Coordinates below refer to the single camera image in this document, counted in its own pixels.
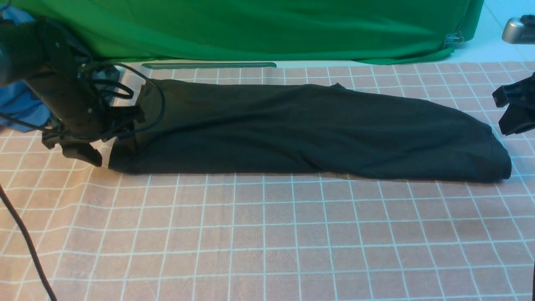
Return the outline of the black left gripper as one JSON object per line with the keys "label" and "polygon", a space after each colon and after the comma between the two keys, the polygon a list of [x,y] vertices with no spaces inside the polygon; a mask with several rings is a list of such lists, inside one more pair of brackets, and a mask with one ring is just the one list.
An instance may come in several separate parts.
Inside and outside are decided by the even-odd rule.
{"label": "black left gripper", "polygon": [[48,149],[59,145],[66,158],[101,166],[102,155],[92,143],[130,133],[136,122],[145,121],[139,105],[112,105],[114,98],[134,97],[133,90],[119,82],[115,67],[74,77],[46,67],[25,83],[52,113],[51,131],[42,134],[42,144]]}

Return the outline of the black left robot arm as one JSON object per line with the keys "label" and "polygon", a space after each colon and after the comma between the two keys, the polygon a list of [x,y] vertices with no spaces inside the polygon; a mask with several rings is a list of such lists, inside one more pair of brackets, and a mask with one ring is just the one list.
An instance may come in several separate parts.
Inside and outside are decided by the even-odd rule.
{"label": "black left robot arm", "polygon": [[145,121],[139,105],[112,105],[114,98],[134,97],[119,82],[119,71],[92,62],[51,21],[2,21],[0,46],[1,85],[23,82],[51,112],[44,122],[1,117],[41,131],[47,149],[59,145],[63,156],[101,166],[101,153],[92,143],[130,135],[136,122]]}

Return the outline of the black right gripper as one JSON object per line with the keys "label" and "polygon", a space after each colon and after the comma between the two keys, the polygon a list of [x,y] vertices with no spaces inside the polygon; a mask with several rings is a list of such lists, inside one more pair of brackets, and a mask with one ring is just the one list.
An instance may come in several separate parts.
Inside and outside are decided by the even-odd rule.
{"label": "black right gripper", "polygon": [[499,87],[492,96],[497,108],[507,107],[498,122],[503,135],[519,135],[535,128],[535,74]]}

